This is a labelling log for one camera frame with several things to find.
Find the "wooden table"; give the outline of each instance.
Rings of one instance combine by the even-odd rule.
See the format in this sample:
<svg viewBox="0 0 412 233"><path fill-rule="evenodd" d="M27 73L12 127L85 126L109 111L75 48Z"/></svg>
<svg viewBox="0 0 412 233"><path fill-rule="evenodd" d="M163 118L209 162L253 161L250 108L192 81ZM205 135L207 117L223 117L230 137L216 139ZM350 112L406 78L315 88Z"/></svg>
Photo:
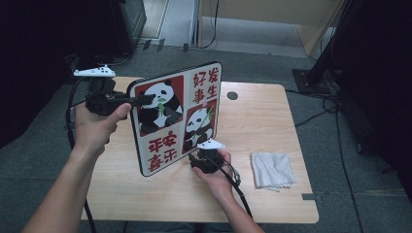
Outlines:
<svg viewBox="0 0 412 233"><path fill-rule="evenodd" d="M115 78L125 91L133 78ZM226 97L238 94L236 100ZM315 223L319 219L284 88L277 84L222 83L216 140L232 154L241 190L256 222ZM280 192L256 189L251 152L275 151L289 156L296 181ZM242 203L234 191L238 202ZM208 187L183 158L145 178L130 121L118 123L106 151L97 161L87 196L94 219L227 222Z"/></svg>

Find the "circular hole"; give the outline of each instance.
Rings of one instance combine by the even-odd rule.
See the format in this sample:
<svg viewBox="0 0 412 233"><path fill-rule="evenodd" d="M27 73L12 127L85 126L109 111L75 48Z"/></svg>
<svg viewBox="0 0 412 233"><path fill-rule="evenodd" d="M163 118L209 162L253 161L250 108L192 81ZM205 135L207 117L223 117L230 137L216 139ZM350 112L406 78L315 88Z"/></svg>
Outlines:
<svg viewBox="0 0 412 233"><path fill-rule="evenodd" d="M227 94L227 98L229 98L230 100L236 100L238 97L237 93L234 91L230 91Z"/></svg>

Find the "red chinese characters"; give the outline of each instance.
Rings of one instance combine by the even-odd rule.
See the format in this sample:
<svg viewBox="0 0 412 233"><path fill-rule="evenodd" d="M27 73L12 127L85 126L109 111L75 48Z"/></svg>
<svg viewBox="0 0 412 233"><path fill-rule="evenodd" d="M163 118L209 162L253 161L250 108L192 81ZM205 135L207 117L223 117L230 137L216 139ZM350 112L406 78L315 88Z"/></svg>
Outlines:
<svg viewBox="0 0 412 233"><path fill-rule="evenodd" d="M154 155L148 160L151 163L149 166L150 172L159 169L162 163L169 163L177 157L176 148L174 148L176 138L176 134L169 131L166 137L149 141L149 152L154 152Z"/></svg>
<svg viewBox="0 0 412 233"><path fill-rule="evenodd" d="M199 104L205 98L211 99L218 95L217 86L214 83L219 80L219 72L219 68L214 67L208 72L201 71L194 75L192 100L194 103Z"/></svg>

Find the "black vr controller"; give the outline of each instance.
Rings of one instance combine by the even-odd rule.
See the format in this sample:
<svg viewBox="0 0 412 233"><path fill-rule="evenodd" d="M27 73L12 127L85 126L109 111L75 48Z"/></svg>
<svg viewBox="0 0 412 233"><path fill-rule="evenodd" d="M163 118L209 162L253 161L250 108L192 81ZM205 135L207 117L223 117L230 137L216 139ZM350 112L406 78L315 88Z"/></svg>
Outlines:
<svg viewBox="0 0 412 233"><path fill-rule="evenodd" d="M132 107L152 104L154 95L140 95L130 98L127 94L114 91L116 82L107 77L93 77L88 83L88 95L85 96L86 107L91 113L108 116L115 109L129 103Z"/></svg>
<svg viewBox="0 0 412 233"><path fill-rule="evenodd" d="M215 173L224 164L223 156L216 149L199 149L197 157L195 158L191 153L189 154L190 165L191 167L200 168L204 174Z"/></svg>

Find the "gray carpet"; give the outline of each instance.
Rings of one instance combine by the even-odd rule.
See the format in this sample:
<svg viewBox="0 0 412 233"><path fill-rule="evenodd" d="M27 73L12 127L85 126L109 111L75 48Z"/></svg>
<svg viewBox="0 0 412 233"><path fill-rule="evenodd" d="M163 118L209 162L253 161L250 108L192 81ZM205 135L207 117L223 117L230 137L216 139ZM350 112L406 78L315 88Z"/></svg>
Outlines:
<svg viewBox="0 0 412 233"><path fill-rule="evenodd" d="M157 47L138 48L119 66L118 76L150 77L220 61L223 80L243 83L278 83L296 90L292 68L310 69L311 58L270 54ZM0 232L18 232L42 201L64 165L70 148L64 129L64 111L71 86L56 92L20 138L0 150ZM85 94L79 90L78 98ZM288 93L295 123L322 112L322 100ZM360 214L363 232L410 232L412 205L395 173L376 156L357 153L357 141L345 118L338 114L343 158ZM316 224L266 224L267 232L361 232L339 154L335 114L324 114L297 127L297 135L316 195L320 220ZM98 232L121 232L120 221L96 221ZM89 232L82 221L81 232Z"/></svg>

